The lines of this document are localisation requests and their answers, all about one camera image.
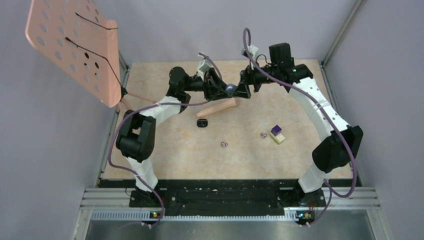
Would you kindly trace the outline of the grey-blue oval case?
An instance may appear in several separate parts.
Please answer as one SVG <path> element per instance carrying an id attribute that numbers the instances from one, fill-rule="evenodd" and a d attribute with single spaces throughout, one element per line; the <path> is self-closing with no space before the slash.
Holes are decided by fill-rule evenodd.
<path id="1" fill-rule="evenodd" d="M 236 91 L 236 89 L 237 89 L 237 86 L 236 86 L 236 85 L 234 85 L 234 84 L 232 84 L 232 83 L 227 84 L 227 85 L 225 86 L 225 91 L 226 91 L 229 95 L 232 95 L 232 94 Z"/>

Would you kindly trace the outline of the black earbud charging case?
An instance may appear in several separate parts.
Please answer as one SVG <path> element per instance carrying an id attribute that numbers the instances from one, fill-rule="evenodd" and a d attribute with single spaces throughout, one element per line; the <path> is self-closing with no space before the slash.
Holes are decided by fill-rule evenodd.
<path id="1" fill-rule="evenodd" d="M 206 118 L 199 118 L 196 121 L 198 128 L 206 128 L 209 125 L 209 121 Z"/>

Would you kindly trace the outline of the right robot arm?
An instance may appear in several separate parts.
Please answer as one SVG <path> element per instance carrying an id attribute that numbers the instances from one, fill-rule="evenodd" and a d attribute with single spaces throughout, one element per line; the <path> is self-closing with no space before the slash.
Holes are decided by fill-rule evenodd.
<path id="1" fill-rule="evenodd" d="M 258 92 L 262 84 L 278 83 L 303 108 L 313 123 L 320 144 L 312 151 L 313 163 L 294 187 L 293 200 L 307 206 L 328 180 L 330 173 L 348 163 L 354 163 L 363 138 L 360 126 L 351 126 L 328 102 L 319 89 L 314 75 L 305 64 L 296 65 L 288 43 L 269 47 L 270 64 L 260 67 L 255 61 L 259 50 L 245 44 L 242 55 L 250 65 L 240 73 L 241 85 L 253 85 Z"/>

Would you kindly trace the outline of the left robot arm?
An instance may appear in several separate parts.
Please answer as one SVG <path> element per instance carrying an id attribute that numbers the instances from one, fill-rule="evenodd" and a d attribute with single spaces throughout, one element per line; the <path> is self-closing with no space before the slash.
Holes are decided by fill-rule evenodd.
<path id="1" fill-rule="evenodd" d="M 217 67 L 199 67 L 193 76 L 180 66 L 173 67 L 169 71 L 168 90 L 160 101 L 148 109 L 125 113 L 115 146 L 130 164 L 136 188 L 143 191 L 141 200 L 147 206 L 156 206 L 161 198 L 155 190 L 158 178 L 151 160 L 157 126 L 190 106 L 189 92 L 203 92 L 207 101 L 213 101 L 225 92 L 225 86 Z"/>

